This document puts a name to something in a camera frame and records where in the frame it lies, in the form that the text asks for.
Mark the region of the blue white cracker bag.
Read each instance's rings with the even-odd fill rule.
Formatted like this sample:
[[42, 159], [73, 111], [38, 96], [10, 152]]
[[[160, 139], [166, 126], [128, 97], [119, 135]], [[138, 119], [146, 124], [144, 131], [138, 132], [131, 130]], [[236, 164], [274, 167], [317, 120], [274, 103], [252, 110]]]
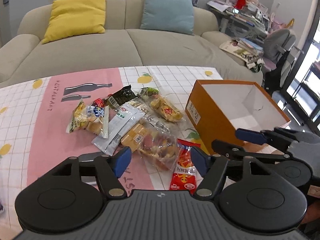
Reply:
[[101, 138], [108, 138], [109, 107], [85, 104], [82, 100], [72, 112], [66, 133], [85, 129]]

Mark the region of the tan biscuit packet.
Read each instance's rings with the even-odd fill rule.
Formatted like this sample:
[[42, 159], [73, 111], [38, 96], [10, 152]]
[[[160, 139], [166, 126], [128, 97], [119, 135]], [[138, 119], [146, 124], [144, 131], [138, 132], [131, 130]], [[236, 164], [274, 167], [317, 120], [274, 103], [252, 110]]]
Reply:
[[121, 144], [125, 147], [129, 147], [135, 152], [143, 138], [149, 134], [149, 129], [142, 124], [135, 124], [121, 139]]

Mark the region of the grey white snack packet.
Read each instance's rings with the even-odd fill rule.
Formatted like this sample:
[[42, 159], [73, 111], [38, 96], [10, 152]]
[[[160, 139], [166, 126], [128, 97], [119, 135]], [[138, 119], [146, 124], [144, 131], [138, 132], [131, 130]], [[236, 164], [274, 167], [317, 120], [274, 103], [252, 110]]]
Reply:
[[108, 123], [108, 138], [96, 137], [92, 144], [106, 155], [114, 155], [121, 138], [145, 115], [145, 112], [124, 103]]

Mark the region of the clear bag mixed candies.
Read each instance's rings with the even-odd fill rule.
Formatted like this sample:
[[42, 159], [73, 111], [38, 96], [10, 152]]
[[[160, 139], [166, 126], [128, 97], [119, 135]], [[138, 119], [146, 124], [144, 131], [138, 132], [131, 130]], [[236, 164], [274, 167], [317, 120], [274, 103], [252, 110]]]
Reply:
[[139, 143], [138, 153], [160, 170], [172, 170], [178, 159], [177, 139], [159, 129], [147, 128]]

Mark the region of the small red snack packet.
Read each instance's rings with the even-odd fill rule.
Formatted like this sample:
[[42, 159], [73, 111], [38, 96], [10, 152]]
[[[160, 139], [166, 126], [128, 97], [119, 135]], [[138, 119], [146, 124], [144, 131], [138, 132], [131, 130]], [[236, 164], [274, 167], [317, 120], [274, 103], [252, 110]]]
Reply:
[[104, 108], [106, 103], [105, 103], [104, 99], [97, 98], [92, 102], [91, 105], [94, 106], [94, 107]]

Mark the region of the clear plastic snack bag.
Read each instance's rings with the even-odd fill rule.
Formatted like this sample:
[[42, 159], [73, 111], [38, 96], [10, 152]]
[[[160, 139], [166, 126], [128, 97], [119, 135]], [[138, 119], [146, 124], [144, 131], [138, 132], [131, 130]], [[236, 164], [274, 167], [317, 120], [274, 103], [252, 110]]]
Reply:
[[168, 135], [171, 134], [169, 127], [160, 119], [154, 111], [140, 98], [134, 98], [128, 102], [132, 107], [144, 113], [144, 116], [139, 120], [139, 123], [146, 128], [155, 128]]

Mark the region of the dark green seaweed packet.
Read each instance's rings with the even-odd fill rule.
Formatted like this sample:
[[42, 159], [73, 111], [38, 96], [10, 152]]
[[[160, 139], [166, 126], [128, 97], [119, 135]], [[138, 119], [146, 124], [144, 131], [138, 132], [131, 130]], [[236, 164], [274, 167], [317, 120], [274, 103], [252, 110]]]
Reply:
[[136, 97], [135, 93], [131, 89], [131, 85], [125, 86], [119, 91], [111, 94], [106, 99], [106, 103], [113, 109], [122, 106], [124, 103]]

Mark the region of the yellow chips bag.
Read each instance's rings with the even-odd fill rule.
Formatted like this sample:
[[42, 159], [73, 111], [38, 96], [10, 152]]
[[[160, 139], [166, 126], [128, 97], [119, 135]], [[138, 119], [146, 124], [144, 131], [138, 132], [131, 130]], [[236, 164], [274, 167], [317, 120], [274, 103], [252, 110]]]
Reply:
[[178, 122], [183, 118], [183, 114], [169, 100], [160, 95], [150, 102], [150, 107], [167, 121]]

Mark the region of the green label clear snack bag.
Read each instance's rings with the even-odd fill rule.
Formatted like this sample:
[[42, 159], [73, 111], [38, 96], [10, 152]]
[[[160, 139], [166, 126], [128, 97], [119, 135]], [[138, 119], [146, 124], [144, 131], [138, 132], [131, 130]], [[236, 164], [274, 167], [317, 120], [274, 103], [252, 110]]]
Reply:
[[138, 93], [138, 97], [140, 97], [143, 100], [154, 100], [158, 98], [158, 96], [159, 90], [151, 87], [144, 87]]

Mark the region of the orange cardboard box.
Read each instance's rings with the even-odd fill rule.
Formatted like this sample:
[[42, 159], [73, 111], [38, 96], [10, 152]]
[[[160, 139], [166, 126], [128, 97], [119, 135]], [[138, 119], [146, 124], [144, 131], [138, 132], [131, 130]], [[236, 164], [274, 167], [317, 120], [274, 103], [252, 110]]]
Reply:
[[239, 140], [239, 128], [256, 132], [285, 128], [291, 120], [257, 83], [232, 80], [196, 80], [185, 113], [207, 149], [215, 139], [242, 146], [248, 152], [262, 152], [266, 144]]

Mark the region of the stack of magazines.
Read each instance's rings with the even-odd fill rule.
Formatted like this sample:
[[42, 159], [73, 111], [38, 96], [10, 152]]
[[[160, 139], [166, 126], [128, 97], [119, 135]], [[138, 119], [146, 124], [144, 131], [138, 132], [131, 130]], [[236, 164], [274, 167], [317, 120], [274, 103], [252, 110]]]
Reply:
[[226, 41], [219, 48], [239, 59], [244, 66], [254, 73], [260, 72], [265, 64], [263, 48], [245, 38]]

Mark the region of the pink white patterned tablecloth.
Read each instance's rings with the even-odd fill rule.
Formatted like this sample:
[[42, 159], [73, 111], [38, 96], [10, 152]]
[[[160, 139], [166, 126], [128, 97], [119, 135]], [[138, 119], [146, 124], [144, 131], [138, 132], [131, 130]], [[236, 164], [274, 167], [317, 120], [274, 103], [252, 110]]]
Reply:
[[94, 134], [66, 133], [80, 101], [131, 85], [152, 87], [184, 110], [196, 80], [218, 80], [213, 67], [137, 66], [49, 76], [1, 89], [1, 239], [20, 231], [14, 203], [17, 195], [68, 157], [97, 152]]

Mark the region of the grey office chair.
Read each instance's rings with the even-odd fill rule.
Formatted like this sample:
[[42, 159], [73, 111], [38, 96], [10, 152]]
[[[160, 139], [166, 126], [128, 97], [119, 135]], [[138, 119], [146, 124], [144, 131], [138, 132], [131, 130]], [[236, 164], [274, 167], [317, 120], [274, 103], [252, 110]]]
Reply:
[[264, 40], [263, 88], [272, 95], [280, 91], [299, 54], [304, 51], [295, 46], [296, 35], [290, 29], [278, 29]]

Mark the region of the cluttered desk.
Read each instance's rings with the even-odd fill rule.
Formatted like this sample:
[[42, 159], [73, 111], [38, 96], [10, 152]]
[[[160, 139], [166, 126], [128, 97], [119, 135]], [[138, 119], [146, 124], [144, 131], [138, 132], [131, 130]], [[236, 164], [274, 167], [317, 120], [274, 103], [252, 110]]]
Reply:
[[207, 6], [217, 16], [221, 33], [263, 41], [272, 31], [275, 14], [259, 0], [211, 0]]

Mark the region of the beige sofa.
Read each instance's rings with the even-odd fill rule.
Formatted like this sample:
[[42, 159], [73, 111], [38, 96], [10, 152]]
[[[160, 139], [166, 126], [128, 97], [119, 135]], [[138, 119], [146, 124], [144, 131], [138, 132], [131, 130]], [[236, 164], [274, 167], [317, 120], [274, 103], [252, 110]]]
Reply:
[[73, 36], [42, 43], [51, 7], [33, 9], [23, 17], [17, 35], [1, 48], [1, 86], [84, 70], [134, 66], [214, 67], [227, 80], [262, 83], [220, 49], [228, 36], [219, 32], [215, 15], [194, 10], [193, 35], [140, 27], [144, 0], [107, 0], [103, 34]]

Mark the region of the light blue cushion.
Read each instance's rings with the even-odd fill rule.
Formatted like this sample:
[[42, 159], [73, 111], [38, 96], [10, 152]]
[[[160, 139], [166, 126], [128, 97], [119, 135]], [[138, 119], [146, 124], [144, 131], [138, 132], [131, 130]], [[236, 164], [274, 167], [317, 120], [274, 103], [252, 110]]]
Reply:
[[191, 0], [144, 0], [141, 29], [194, 33], [194, 7]]

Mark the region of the yellow cushion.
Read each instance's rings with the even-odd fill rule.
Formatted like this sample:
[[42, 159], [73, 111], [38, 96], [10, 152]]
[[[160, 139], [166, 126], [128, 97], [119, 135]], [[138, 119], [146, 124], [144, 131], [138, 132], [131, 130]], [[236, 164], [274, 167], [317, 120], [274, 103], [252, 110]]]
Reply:
[[42, 43], [105, 33], [106, 0], [55, 0]]

